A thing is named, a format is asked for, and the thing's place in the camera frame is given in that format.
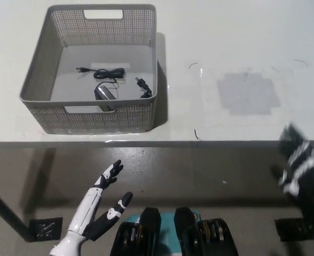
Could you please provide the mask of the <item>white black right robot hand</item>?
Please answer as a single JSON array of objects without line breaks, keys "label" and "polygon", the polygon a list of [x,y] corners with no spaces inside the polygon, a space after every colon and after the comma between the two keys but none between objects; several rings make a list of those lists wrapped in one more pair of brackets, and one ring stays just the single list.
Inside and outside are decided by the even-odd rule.
[{"label": "white black right robot hand", "polygon": [[296,201],[314,199],[314,145],[292,123],[281,132],[278,149],[285,164],[270,172],[282,192]]}]

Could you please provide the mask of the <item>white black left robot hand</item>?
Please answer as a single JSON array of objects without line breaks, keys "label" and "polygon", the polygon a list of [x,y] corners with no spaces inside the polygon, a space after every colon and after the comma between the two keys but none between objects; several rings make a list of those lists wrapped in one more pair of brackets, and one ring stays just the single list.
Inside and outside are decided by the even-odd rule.
[{"label": "white black left robot hand", "polygon": [[95,218],[103,192],[117,181],[123,169],[121,160],[111,164],[88,189],[68,226],[67,235],[77,235],[87,240],[97,240],[114,226],[132,200],[133,193],[127,192],[98,219]]}]

